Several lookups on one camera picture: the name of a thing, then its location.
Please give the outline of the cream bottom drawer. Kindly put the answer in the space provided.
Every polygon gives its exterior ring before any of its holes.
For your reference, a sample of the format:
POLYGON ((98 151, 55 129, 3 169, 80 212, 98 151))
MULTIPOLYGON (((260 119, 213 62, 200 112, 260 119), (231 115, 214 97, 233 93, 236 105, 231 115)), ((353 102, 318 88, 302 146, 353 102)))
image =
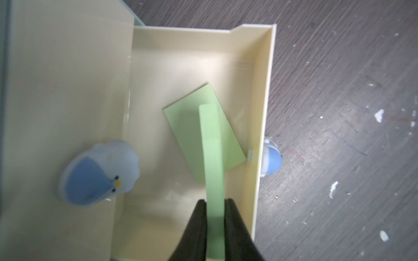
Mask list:
POLYGON ((255 234, 275 37, 276 25, 134 29, 124 128, 139 154, 140 178, 116 199, 112 259, 168 260, 205 198, 163 111, 206 84, 246 157, 225 173, 225 195, 255 234))

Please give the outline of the green sticky note pad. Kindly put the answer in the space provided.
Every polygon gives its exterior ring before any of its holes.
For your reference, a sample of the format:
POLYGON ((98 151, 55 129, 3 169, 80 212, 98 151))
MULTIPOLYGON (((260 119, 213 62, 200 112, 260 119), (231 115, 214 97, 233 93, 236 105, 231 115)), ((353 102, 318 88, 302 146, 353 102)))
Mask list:
POLYGON ((209 259, 225 258, 224 170, 222 138, 215 104, 199 106, 202 151, 206 184, 207 249, 209 259))
POLYGON ((229 171, 246 160, 212 85, 207 84, 163 110, 198 183, 205 182, 199 107, 208 103, 215 104, 218 109, 224 170, 229 171))

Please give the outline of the cream drawer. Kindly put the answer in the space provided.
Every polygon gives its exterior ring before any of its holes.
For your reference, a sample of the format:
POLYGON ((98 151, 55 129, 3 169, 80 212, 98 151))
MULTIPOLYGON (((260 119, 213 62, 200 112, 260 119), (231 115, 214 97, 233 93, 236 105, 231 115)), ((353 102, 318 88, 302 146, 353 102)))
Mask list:
POLYGON ((61 200, 65 167, 121 139, 135 18, 122 1, 12 1, 1 260, 107 261, 115 201, 61 200))
POLYGON ((246 157, 225 173, 225 195, 255 234, 275 37, 276 25, 134 29, 124 128, 139 154, 140 178, 116 199, 112 259, 168 260, 205 198, 163 111, 206 84, 246 157))

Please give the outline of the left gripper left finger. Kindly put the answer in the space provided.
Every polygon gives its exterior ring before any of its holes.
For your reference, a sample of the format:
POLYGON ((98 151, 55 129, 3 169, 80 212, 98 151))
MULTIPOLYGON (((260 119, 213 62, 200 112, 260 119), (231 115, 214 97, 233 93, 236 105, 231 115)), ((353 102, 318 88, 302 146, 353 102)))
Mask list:
POLYGON ((169 261, 205 261, 207 249, 207 210, 198 200, 180 242, 169 261))

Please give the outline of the light blue drawer cabinet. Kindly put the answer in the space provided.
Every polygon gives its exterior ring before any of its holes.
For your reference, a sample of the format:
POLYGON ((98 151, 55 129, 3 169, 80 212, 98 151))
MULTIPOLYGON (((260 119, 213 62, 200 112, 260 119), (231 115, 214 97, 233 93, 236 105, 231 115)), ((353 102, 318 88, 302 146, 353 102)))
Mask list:
POLYGON ((144 22, 137 16, 137 14, 126 4, 124 0, 120 0, 122 5, 130 12, 130 14, 134 17, 134 25, 135 26, 145 26, 144 22))

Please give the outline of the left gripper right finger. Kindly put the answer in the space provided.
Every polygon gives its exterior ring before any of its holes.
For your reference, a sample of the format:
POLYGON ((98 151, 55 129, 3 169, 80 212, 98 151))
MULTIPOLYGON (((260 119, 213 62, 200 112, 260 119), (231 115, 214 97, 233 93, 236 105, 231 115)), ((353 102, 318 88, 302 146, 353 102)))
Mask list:
POLYGON ((224 233, 226 261, 264 261, 233 199, 225 200, 224 233))

